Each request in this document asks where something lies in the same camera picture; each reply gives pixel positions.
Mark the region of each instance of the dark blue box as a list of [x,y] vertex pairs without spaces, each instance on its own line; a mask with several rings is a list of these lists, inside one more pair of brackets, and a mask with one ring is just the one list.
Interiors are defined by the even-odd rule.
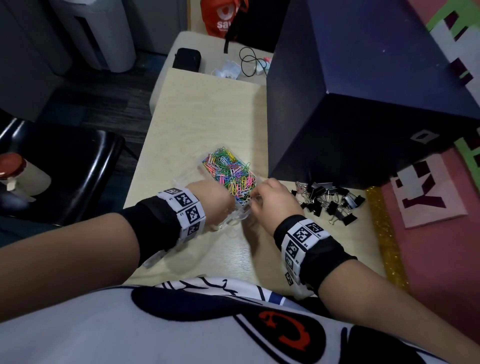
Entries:
[[271,177],[354,188],[480,126],[480,108],[405,0],[291,1],[267,107]]

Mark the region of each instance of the hand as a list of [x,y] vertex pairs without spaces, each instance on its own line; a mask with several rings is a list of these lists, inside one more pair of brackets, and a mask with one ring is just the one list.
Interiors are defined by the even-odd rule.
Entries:
[[[256,186],[250,196],[252,213],[272,236],[281,222],[289,216],[305,215],[298,200],[275,178],[269,178]],[[254,199],[256,196],[262,197],[262,205]]]
[[187,185],[187,188],[202,204],[206,225],[218,225],[235,208],[235,198],[216,181],[197,181]]

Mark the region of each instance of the pink paper card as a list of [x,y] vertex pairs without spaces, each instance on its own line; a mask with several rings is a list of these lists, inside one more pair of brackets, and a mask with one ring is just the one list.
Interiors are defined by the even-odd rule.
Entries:
[[432,154],[390,179],[406,228],[466,215],[440,154]]

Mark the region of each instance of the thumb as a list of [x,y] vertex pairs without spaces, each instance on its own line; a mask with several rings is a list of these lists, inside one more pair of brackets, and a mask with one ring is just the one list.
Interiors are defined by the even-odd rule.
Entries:
[[262,213],[262,206],[253,198],[252,205],[251,205],[252,213],[255,215],[256,218]]

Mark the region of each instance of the gold glitter strip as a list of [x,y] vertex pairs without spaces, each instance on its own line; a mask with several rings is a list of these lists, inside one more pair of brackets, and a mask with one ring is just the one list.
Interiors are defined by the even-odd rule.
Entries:
[[395,232],[388,215],[384,196],[380,187],[370,187],[365,190],[370,204],[373,226],[377,233],[380,254],[384,261],[387,279],[397,287],[410,293],[407,275],[400,257],[400,250],[395,239]]

